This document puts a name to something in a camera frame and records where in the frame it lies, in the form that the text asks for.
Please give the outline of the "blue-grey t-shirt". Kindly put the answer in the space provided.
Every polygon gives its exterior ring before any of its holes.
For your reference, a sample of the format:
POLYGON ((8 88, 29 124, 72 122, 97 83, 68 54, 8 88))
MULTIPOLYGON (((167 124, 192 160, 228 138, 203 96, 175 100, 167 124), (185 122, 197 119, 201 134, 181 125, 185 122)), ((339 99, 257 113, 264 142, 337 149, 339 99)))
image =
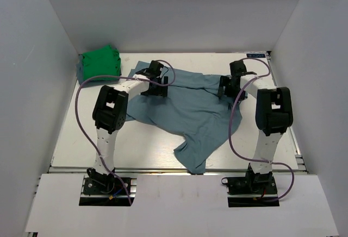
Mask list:
MULTIPOLYGON (((191 173, 205 173, 207 158, 228 139, 234 100, 218 98, 219 75, 176 69, 168 77, 174 82, 168 96, 134 97, 128 103, 126 120, 183 136, 184 142, 173 150, 175 157, 191 173)), ((238 130, 241 120, 237 109, 232 132, 238 130)))

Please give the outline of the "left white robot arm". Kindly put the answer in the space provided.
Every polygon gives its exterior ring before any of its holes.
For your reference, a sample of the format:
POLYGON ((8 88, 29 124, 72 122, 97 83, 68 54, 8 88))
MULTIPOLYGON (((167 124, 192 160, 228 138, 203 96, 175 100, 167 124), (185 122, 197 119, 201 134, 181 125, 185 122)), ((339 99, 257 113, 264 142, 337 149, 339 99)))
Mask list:
POLYGON ((114 87, 102 86, 92 118, 97 131, 97 148, 93 171, 101 174, 96 186, 103 193, 114 189, 115 179, 109 174, 114 170, 116 137, 126 121, 128 102, 138 95, 167 97, 169 78, 162 76, 164 65, 151 61, 149 67, 137 71, 132 77, 114 87))

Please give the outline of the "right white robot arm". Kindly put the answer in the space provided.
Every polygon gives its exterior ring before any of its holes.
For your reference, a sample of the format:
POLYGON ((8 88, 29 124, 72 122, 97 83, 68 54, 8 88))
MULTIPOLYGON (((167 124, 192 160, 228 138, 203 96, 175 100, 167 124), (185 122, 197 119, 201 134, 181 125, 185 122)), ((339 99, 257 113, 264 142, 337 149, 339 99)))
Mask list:
POLYGON ((277 145, 283 134, 293 124, 293 110, 290 90, 287 87, 276 87, 266 82, 270 75, 270 68, 264 61, 268 70, 266 74, 257 75, 248 71, 244 58, 229 64, 231 75, 220 77, 218 97, 223 95, 234 99, 232 112, 228 124, 228 141, 232 152, 240 159, 249 162, 249 169, 253 172, 245 179, 246 188, 253 193, 260 192, 265 187, 264 174, 272 172, 272 164, 277 145), (232 144, 232 121, 237 106, 245 96, 256 99, 255 122, 259 130, 258 140, 253 158, 243 157, 238 154, 232 144))

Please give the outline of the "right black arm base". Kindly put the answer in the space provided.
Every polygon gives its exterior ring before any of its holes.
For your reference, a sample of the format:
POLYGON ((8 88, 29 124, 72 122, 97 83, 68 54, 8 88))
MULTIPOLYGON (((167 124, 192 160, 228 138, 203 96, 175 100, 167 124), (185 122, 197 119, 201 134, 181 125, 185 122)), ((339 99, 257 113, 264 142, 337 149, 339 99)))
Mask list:
POLYGON ((223 177, 230 208, 278 207, 278 192, 272 172, 254 173, 249 166, 242 177, 223 177))

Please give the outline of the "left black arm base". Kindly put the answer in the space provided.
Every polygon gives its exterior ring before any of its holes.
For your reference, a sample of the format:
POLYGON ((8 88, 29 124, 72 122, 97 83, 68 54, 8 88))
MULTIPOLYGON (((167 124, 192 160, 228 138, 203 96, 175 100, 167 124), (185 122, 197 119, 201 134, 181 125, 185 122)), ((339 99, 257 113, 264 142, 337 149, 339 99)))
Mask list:
POLYGON ((87 176, 79 199, 82 207, 130 207, 135 198, 135 179, 121 177, 123 183, 112 174, 100 174, 93 168, 87 176))

